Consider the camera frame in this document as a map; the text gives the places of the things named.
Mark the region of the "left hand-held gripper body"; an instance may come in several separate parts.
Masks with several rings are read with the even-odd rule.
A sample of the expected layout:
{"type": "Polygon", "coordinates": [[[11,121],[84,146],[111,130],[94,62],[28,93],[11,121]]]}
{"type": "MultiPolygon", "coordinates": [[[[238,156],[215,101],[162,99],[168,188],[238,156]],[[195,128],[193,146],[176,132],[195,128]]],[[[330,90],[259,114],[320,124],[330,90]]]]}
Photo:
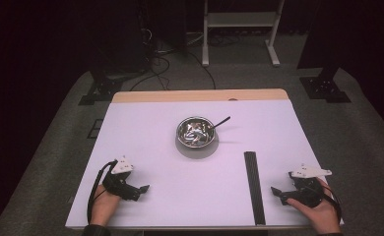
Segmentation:
{"type": "Polygon", "coordinates": [[[120,197],[122,200],[132,201],[133,195],[141,195],[138,188],[126,182],[132,171],[133,165],[125,156],[115,159],[102,181],[103,187],[107,192],[120,197]]]}

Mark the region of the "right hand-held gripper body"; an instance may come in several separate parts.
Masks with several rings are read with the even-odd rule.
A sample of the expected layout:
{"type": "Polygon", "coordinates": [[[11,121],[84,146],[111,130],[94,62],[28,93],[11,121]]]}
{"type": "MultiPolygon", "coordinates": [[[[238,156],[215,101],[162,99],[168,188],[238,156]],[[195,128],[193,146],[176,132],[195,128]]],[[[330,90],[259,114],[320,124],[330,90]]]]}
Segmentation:
{"type": "Polygon", "coordinates": [[[308,207],[317,207],[322,201],[324,191],[318,178],[330,176],[332,171],[301,164],[296,170],[288,175],[296,188],[296,199],[308,207]]]}

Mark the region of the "shiny metal bowl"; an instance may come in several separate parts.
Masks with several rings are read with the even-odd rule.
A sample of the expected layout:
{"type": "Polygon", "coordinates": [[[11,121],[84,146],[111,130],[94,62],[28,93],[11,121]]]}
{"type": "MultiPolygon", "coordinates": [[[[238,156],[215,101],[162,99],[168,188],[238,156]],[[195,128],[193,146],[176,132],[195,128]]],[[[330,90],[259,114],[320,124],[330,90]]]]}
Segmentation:
{"type": "Polygon", "coordinates": [[[204,148],[216,136],[213,123],[204,117],[188,117],[176,128],[177,140],[187,148],[204,148]]]}

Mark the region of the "single black chopstick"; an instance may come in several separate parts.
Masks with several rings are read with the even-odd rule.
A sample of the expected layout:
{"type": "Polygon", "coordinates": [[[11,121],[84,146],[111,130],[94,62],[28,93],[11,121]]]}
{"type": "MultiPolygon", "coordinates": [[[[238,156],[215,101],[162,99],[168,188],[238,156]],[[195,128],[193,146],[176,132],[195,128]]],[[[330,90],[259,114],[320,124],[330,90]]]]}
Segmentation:
{"type": "Polygon", "coordinates": [[[222,125],[223,123],[227,122],[230,119],[230,116],[224,118],[221,122],[217,123],[214,126],[211,126],[209,130],[215,130],[218,126],[222,125]]]}

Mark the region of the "person's left hand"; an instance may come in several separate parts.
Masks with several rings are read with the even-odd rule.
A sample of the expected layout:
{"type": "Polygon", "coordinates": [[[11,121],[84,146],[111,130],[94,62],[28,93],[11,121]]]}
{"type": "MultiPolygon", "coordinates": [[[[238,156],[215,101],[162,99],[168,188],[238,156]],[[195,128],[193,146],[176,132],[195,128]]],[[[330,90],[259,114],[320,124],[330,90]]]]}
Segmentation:
{"type": "Polygon", "coordinates": [[[119,206],[120,198],[108,193],[103,186],[96,189],[90,224],[106,226],[119,206]]]}

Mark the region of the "person's right hand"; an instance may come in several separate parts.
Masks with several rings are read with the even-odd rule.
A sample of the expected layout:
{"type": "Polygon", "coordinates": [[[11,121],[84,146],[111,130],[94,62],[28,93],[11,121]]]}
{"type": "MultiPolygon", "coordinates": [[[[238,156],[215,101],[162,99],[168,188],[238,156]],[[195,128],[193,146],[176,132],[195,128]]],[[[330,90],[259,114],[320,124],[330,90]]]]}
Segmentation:
{"type": "Polygon", "coordinates": [[[323,200],[316,207],[306,206],[292,198],[287,199],[287,203],[309,219],[312,228],[318,235],[325,236],[342,233],[337,210],[328,201],[323,200]]]}

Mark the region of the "white table cover sheet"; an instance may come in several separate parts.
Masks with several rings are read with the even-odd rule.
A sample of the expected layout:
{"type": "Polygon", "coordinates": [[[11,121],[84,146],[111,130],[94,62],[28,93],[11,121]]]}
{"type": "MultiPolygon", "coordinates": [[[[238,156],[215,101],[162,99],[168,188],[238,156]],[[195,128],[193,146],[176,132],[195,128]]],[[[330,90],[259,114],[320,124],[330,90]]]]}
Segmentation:
{"type": "Polygon", "coordinates": [[[87,223],[87,204],[98,171],[125,156],[134,166],[129,184],[150,185],[137,202],[123,202],[110,221],[121,229],[238,227],[254,225],[244,161],[255,151],[266,223],[273,227],[307,225],[283,206],[271,187],[293,188],[288,174],[318,160],[292,104],[287,99],[121,102],[109,105],[66,225],[87,223]],[[216,145],[204,154],[176,143],[177,125],[191,116],[219,123],[216,145]]]}

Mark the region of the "black stand base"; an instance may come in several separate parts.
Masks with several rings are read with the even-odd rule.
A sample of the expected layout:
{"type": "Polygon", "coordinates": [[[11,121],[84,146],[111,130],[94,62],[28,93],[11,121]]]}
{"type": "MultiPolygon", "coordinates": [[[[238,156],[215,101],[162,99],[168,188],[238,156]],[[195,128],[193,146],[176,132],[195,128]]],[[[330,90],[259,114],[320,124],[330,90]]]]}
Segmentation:
{"type": "Polygon", "coordinates": [[[324,67],[316,77],[301,77],[305,92],[310,99],[324,99],[329,103],[349,103],[347,94],[340,90],[334,82],[339,67],[336,65],[324,67]]]}
{"type": "Polygon", "coordinates": [[[80,105],[94,105],[97,101],[110,101],[122,87],[121,79],[112,79],[102,70],[93,70],[91,75],[94,81],[88,93],[80,99],[80,105]]]}

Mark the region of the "white metal stand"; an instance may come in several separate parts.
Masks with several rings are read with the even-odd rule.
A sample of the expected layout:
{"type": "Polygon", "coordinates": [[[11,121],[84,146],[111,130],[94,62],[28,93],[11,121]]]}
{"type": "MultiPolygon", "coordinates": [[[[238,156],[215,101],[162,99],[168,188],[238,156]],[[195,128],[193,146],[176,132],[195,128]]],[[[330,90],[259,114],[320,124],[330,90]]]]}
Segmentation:
{"type": "Polygon", "coordinates": [[[203,44],[202,44],[202,65],[208,67],[209,44],[208,34],[210,29],[215,28],[270,28],[270,37],[265,40],[272,65],[279,67],[281,65],[276,53],[274,43],[282,17],[285,0],[279,0],[278,7],[271,12],[254,13],[211,13],[208,10],[208,0],[204,0],[203,17],[203,44]]]}

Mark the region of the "black floor frame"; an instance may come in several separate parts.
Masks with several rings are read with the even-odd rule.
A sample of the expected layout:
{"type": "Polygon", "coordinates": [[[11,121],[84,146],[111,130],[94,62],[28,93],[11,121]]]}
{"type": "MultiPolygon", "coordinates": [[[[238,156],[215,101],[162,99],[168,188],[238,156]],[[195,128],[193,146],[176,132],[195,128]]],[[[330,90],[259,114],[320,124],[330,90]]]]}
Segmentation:
{"type": "Polygon", "coordinates": [[[102,123],[103,123],[102,119],[95,119],[91,129],[88,132],[88,135],[87,135],[88,139],[96,139],[98,137],[102,123]]]}

